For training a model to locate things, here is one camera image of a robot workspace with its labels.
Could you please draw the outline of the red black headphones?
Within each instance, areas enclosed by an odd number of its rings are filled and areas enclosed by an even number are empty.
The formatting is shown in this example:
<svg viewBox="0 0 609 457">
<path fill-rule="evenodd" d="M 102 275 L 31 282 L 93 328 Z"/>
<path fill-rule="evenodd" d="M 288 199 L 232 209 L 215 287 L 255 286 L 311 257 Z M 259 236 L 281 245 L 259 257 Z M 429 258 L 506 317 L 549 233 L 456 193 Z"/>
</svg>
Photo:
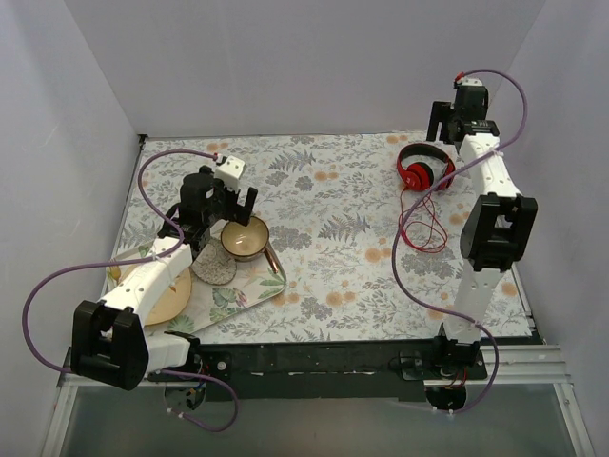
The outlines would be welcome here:
<svg viewBox="0 0 609 457">
<path fill-rule="evenodd" d="M 401 149 L 396 169 L 406 189 L 423 192 L 453 173 L 456 166 L 443 150 L 415 143 Z"/>
</svg>

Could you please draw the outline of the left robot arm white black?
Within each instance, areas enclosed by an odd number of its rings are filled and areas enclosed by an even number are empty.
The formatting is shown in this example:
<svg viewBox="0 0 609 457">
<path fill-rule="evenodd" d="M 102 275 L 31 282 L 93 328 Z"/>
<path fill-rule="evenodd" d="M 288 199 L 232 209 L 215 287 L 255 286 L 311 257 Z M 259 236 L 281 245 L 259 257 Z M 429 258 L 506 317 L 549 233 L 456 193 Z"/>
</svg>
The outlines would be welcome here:
<svg viewBox="0 0 609 457">
<path fill-rule="evenodd" d="M 174 280 L 194 262 L 220 220 L 248 224 L 258 191 L 250 188 L 240 204 L 244 161 L 230 156 L 212 169 L 202 166 L 187 175 L 177 204 L 164 223 L 149 259 L 137 260 L 131 274 L 96 302 L 74 311 L 71 370 L 89 379 L 132 390 L 150 372 L 170 368 L 184 381 L 203 367 L 195 351 L 197 338 L 180 331 L 147 336 L 146 319 Z"/>
</svg>

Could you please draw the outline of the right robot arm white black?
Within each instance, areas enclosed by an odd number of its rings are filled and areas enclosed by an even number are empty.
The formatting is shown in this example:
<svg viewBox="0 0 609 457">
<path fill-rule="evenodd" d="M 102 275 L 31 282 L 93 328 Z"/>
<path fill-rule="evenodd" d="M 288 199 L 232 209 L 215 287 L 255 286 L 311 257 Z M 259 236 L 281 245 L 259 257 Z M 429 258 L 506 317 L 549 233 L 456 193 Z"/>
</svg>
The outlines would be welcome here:
<svg viewBox="0 0 609 457">
<path fill-rule="evenodd" d="M 454 88 L 453 102 L 433 104 L 427 137 L 455 146 L 477 200 L 462 228 L 455 303 L 430 355 L 432 370 L 446 379 L 478 363 L 481 322 L 504 273 L 522 258 L 538 211 L 537 201 L 515 186 L 501 156 L 499 129 L 486 117 L 486 86 L 460 76 Z"/>
</svg>

